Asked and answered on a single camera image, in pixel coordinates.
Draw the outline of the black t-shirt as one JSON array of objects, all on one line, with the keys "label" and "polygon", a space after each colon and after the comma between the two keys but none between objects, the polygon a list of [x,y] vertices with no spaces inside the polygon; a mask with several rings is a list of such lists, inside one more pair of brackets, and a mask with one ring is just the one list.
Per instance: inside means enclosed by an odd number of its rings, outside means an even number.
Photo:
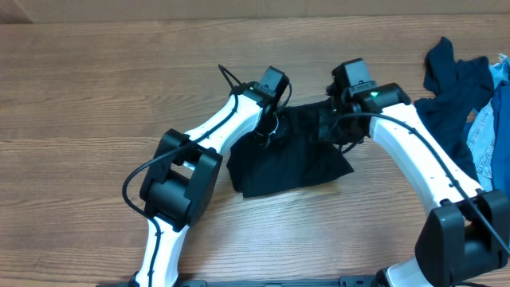
[{"label": "black t-shirt", "polygon": [[226,164],[233,188],[244,197],[271,195],[328,183],[354,171],[327,135],[331,101],[286,107],[268,139],[242,136]]}]

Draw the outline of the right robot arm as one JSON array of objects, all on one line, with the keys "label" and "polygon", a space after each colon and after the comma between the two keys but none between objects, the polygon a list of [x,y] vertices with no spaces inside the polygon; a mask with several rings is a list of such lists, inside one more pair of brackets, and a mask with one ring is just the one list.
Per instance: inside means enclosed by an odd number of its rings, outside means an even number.
[{"label": "right robot arm", "polygon": [[414,256],[373,276],[341,277],[342,286],[459,286],[502,269],[509,259],[509,201],[484,191],[460,169],[421,122],[395,83],[378,85],[363,59],[331,72],[327,135],[341,145],[372,138],[397,163],[426,213]]}]

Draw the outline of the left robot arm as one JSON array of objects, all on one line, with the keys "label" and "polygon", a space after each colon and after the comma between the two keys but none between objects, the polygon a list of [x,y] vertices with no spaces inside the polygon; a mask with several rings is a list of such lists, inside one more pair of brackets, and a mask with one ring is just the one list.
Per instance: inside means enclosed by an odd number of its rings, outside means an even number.
[{"label": "left robot arm", "polygon": [[143,263],[130,286],[174,286],[187,231],[208,207],[224,154],[245,134],[278,128],[280,101],[292,89],[289,78],[268,67],[259,81],[241,82],[219,68],[230,86],[226,104],[205,123],[187,132],[168,130],[152,159],[124,180],[126,204],[148,224]]}]

